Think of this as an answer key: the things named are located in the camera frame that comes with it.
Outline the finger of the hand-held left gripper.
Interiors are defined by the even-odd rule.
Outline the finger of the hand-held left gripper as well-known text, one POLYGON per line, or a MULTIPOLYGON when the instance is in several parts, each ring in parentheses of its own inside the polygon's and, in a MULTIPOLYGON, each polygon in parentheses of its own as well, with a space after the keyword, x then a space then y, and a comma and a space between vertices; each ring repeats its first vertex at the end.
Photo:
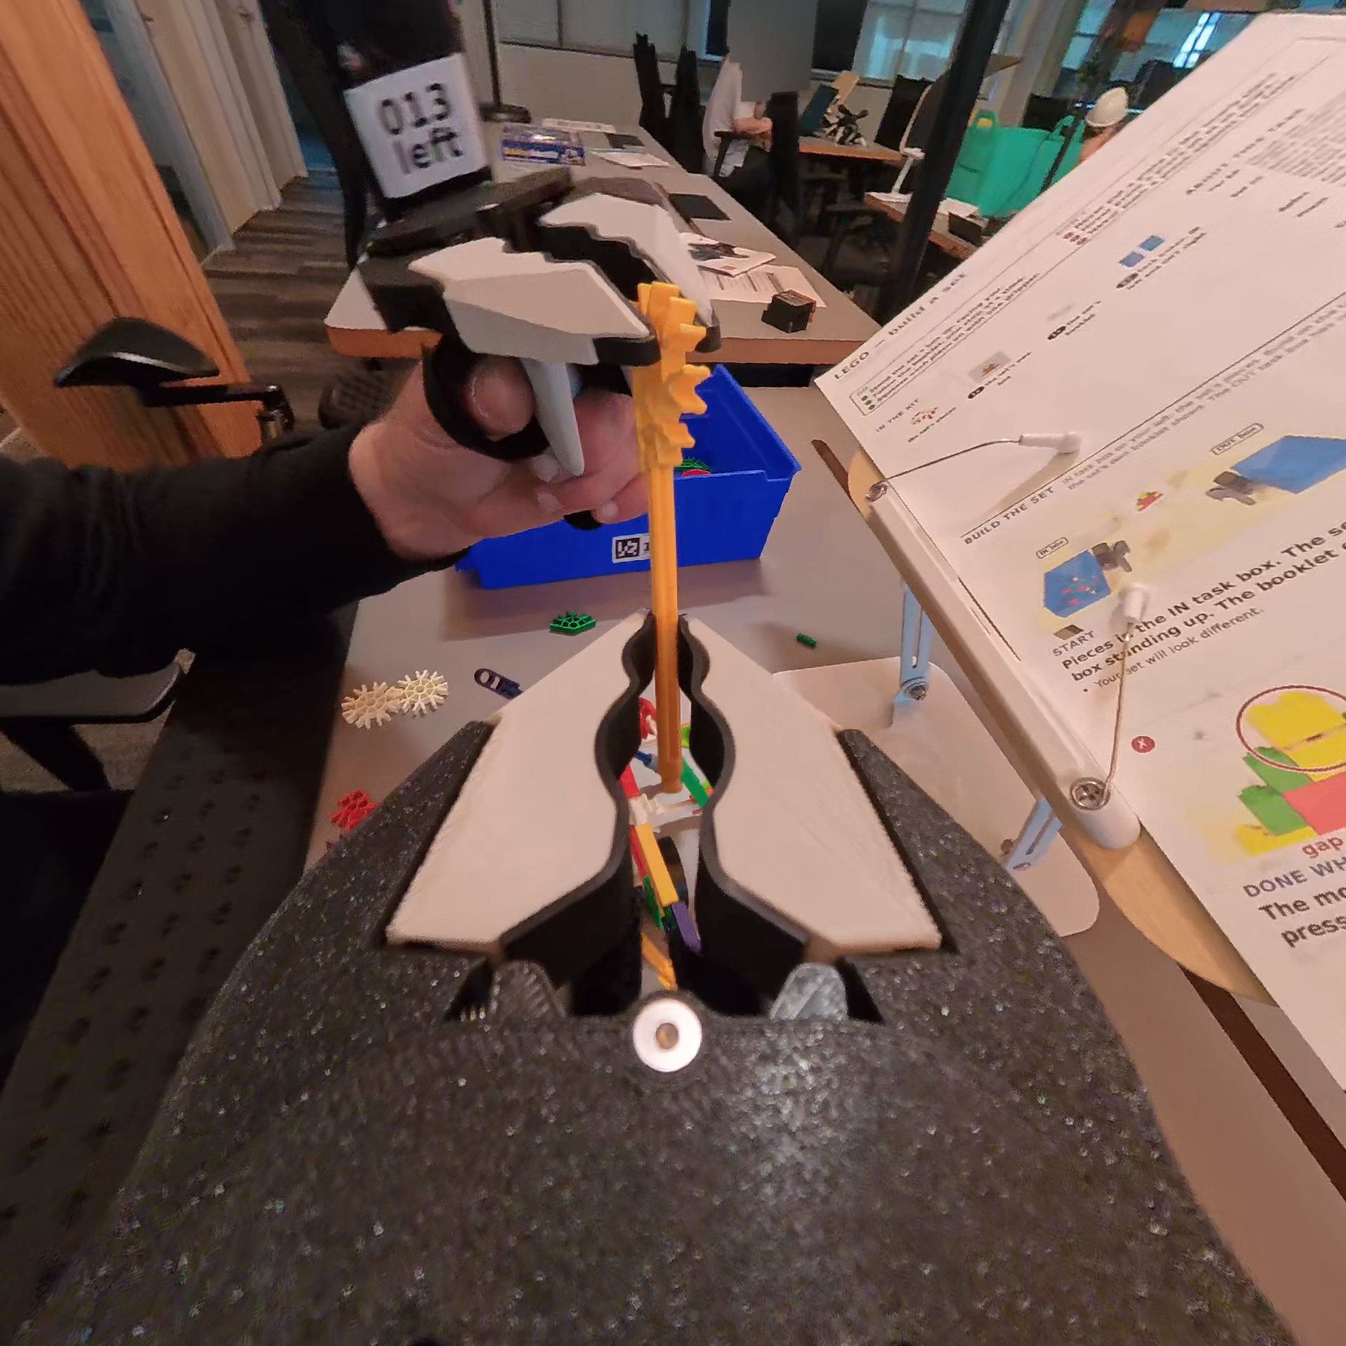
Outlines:
POLYGON ((656 366, 661 345, 643 286, 670 284, 693 305, 694 353, 720 348, 712 295, 681 238, 502 239, 444 247, 409 263, 409 327, 476 355, 537 364, 656 366))
POLYGON ((595 265, 633 303, 643 286, 673 286, 694 303, 699 326, 718 329, 710 284, 664 206, 606 193, 572 196, 540 215, 534 233, 545 255, 595 265))

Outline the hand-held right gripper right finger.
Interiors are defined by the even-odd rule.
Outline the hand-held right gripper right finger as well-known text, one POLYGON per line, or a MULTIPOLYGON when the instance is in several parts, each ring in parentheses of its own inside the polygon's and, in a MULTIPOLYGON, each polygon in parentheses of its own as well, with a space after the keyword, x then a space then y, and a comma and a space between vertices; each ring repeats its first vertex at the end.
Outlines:
POLYGON ((705 957, 856 957, 943 938, 838 731, 699 619, 680 632, 705 957))

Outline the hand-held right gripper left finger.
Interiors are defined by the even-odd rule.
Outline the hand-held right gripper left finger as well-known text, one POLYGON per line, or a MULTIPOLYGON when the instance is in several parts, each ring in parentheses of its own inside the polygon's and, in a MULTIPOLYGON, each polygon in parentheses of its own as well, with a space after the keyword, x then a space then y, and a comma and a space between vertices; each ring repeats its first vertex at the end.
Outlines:
POLYGON ((629 795, 654 632, 637 613, 508 704, 385 938, 484 957, 604 957, 635 925, 629 795))

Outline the colourful construction toy model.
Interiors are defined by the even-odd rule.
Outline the colourful construction toy model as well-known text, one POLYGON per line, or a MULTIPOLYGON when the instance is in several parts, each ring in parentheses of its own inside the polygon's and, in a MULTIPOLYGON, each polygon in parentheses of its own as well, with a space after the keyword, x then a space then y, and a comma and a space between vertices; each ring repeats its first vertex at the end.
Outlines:
POLYGON ((701 824, 713 786, 691 751, 691 707, 680 702, 678 787, 664 789, 659 709, 653 688, 638 699, 640 743, 619 784, 629 808, 629 842, 638 911, 645 994, 675 994, 680 973, 702 952, 696 917, 701 824))

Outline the yellow rod with connector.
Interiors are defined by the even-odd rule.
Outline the yellow rod with connector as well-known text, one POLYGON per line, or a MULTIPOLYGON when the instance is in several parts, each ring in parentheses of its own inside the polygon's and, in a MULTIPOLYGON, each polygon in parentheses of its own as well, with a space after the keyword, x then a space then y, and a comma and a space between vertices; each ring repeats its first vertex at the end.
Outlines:
POLYGON ((651 614, 656 637, 656 736, 662 792, 681 789, 680 552, 677 472, 696 438, 685 422, 704 416, 701 385, 710 377, 689 355, 705 337, 696 303, 665 281, 638 291, 638 310, 659 342, 654 364, 632 372, 638 460, 648 489, 651 614))

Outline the person's left forearm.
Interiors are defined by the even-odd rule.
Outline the person's left forearm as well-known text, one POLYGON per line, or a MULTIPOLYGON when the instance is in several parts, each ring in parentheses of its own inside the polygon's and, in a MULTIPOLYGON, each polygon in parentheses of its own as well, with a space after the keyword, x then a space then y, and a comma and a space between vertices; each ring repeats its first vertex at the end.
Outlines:
POLYGON ((390 547, 350 472, 356 436, 135 473, 4 459, 4 685, 140 675, 463 560, 390 547))

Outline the person's left hand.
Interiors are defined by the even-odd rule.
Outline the person's left hand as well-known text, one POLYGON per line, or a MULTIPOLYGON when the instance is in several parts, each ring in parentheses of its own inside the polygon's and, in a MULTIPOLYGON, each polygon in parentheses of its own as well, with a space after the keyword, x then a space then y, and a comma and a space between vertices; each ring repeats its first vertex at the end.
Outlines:
POLYGON ((547 483, 528 464, 507 465, 457 444, 433 419, 417 369, 351 444, 351 481, 385 544, 407 561, 444 560, 579 513, 600 526, 645 515, 633 400, 590 388, 574 408, 585 472, 547 483))

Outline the long background table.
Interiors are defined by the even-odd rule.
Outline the long background table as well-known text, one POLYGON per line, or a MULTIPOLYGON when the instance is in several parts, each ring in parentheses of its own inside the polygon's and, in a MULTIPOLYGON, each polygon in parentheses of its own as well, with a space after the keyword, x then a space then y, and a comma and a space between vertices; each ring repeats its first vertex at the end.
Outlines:
MULTIPOLYGON (((744 300, 718 302, 721 345, 704 358, 704 363, 829 368, 866 345, 878 331, 878 324, 866 311, 826 281, 713 180, 685 172, 657 148, 649 134, 637 129, 633 135, 641 142, 646 154, 657 158, 662 164, 633 170, 632 177, 656 183, 672 194, 707 198, 725 217, 718 222, 696 222, 699 233, 721 243, 771 254, 779 265, 798 270, 822 300, 822 308, 814 313, 811 324, 794 334, 766 326, 762 319, 763 307, 744 300)), ((355 271, 347 278, 326 316, 326 337, 337 353, 348 358, 412 360, 433 342, 436 334, 419 329, 387 331, 361 275, 355 271)))

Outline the blue plastic bin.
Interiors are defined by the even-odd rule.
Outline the blue plastic bin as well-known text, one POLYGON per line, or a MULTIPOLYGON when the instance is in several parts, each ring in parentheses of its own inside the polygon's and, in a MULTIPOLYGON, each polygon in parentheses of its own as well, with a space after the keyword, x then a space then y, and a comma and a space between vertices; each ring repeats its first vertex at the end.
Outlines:
MULTIPOLYGON (((689 457, 702 464, 702 472, 678 473, 678 561, 685 568, 755 561, 800 462, 728 368, 718 364, 697 393, 705 412, 685 424, 696 441, 689 457)), ((508 590, 640 574, 649 563, 649 520, 638 517, 596 531, 560 523, 488 541, 457 569, 484 590, 508 590)))

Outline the white page holder bar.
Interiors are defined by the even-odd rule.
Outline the white page holder bar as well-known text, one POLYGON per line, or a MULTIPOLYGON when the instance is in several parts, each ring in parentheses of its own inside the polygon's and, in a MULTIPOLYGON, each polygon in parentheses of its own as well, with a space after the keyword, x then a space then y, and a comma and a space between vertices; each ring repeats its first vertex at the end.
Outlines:
POLYGON ((1140 819, 1112 786, 1103 760, 1056 710, 1029 664, 994 629, 949 560, 887 483, 854 480, 853 502, 878 536, 935 632, 1020 751, 1058 818, 1108 850, 1140 839, 1140 819))

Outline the wooden door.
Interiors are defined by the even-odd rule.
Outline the wooden door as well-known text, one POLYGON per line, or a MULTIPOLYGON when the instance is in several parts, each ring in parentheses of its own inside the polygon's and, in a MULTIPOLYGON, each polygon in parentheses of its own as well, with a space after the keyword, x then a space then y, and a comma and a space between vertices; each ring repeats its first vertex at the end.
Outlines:
POLYGON ((2 4, 2 395, 45 456, 138 468, 260 448, 244 404, 146 409, 56 374, 95 329, 153 321, 247 369, 81 4, 2 4))

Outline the black pole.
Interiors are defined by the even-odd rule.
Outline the black pole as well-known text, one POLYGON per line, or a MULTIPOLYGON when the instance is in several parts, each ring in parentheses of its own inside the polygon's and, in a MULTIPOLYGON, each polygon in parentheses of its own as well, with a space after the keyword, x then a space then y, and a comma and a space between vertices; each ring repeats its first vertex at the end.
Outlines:
POLYGON ((915 297, 938 207, 979 100, 1008 9, 1008 2, 971 2, 959 31, 946 89, 925 145, 920 182, 903 220, 903 244, 891 294, 895 313, 901 313, 915 297))

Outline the wooden stand board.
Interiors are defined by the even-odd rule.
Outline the wooden stand board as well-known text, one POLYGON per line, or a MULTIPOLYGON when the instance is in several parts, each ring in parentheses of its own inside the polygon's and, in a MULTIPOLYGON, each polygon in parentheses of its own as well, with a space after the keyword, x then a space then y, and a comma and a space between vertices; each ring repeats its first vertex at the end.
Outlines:
MULTIPOLYGON (((874 464, 858 449, 850 465, 843 465, 832 446, 813 438, 813 448, 829 468, 834 480, 846 491, 866 526, 875 534, 887 557, 898 568, 906 584, 906 566, 896 553, 896 545, 872 521, 872 507, 866 493, 870 483, 861 473, 874 464)), ((1044 786, 1040 771, 1023 759, 1018 731, 1005 730, 995 710, 981 715, 992 738, 999 741, 1007 760, 1015 767, 1020 779, 1037 799, 1044 786)), ((1127 920, 1156 948, 1196 978, 1217 986, 1233 996, 1241 996, 1263 1005, 1276 1005, 1266 986, 1255 976, 1247 960, 1234 949, 1231 940, 1221 933, 1205 908, 1178 879, 1177 871, 1159 851, 1153 839, 1141 832, 1138 842, 1125 850, 1109 850, 1088 839, 1084 827, 1066 819, 1064 832, 1058 831, 1076 858, 1082 863, 1100 892, 1104 892, 1122 911, 1127 920)))

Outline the green bag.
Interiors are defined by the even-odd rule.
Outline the green bag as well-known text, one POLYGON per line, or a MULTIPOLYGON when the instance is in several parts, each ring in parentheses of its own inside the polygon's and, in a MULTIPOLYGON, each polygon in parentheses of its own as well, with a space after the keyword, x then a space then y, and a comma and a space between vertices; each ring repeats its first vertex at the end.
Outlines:
POLYGON ((949 178, 946 201, 984 219, 1016 214, 1080 161, 1085 124, 1064 118, 1052 130, 1005 127, 994 111, 976 111, 949 178))

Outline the white instruction sheet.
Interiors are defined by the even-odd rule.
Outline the white instruction sheet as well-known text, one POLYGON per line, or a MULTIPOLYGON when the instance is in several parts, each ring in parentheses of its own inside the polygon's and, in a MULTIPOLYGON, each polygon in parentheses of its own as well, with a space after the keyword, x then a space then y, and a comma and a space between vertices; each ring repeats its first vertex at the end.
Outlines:
POLYGON ((1345 25, 1274 12, 819 392, 1343 1085, 1345 25))

